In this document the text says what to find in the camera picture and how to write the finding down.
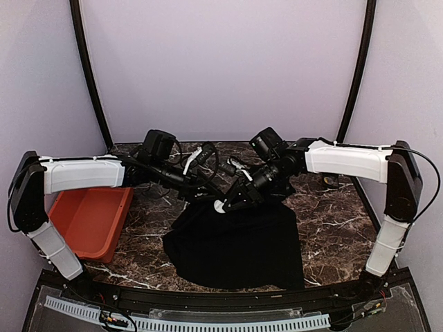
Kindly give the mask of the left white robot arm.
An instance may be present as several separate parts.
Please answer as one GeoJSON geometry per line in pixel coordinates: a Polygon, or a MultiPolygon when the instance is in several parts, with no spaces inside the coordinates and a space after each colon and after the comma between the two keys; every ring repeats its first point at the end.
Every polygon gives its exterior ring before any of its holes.
{"type": "Polygon", "coordinates": [[[179,198],[188,202],[221,198],[223,193],[213,183],[214,177],[195,170],[209,157],[219,155],[215,146],[204,143],[182,167],[169,161],[172,148],[179,145],[174,135],[151,129],[132,154],[53,158],[27,151],[8,188],[8,227],[27,236],[61,276],[71,281],[71,291],[83,302],[93,301],[98,287],[84,276],[84,266],[55,229],[46,213],[44,197],[67,190],[156,183],[176,190],[179,198]]]}

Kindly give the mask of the black t-shirt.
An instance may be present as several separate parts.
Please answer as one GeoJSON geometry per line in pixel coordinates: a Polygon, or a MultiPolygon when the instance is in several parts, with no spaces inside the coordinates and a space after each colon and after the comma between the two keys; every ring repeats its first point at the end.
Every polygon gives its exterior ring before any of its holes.
{"type": "Polygon", "coordinates": [[[284,203],[221,214],[191,203],[163,237],[177,275],[209,288],[305,287],[296,213],[284,203]]]}

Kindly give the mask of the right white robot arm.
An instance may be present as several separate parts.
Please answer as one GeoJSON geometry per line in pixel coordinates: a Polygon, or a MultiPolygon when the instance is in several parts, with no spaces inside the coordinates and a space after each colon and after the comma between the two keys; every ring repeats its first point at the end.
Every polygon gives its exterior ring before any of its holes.
{"type": "Polygon", "coordinates": [[[394,145],[368,146],[301,138],[290,145],[271,127],[263,129],[249,144],[264,164],[236,180],[224,199],[215,202],[219,213],[255,207],[278,184],[302,173],[340,174],[386,185],[384,219],[365,265],[367,274],[353,286],[358,299],[370,299],[380,288],[378,277],[387,273],[411,225],[424,213],[419,208],[423,181],[414,159],[417,151],[400,140],[394,145]]]}

